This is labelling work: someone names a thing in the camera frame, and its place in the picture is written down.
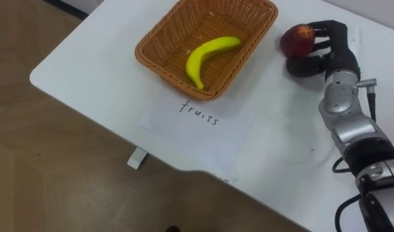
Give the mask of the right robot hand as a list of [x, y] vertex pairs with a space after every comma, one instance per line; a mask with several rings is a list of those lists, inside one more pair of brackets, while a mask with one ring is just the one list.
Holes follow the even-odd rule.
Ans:
[[314, 29], [316, 37], [326, 37], [327, 40], [315, 43], [312, 52], [329, 48], [330, 51], [322, 56], [314, 55], [302, 59], [288, 58], [286, 69], [296, 78], [307, 78], [323, 73], [327, 79], [337, 71], [349, 71], [360, 80], [360, 67], [354, 53], [348, 46], [348, 27], [335, 21], [315, 21], [307, 24]]

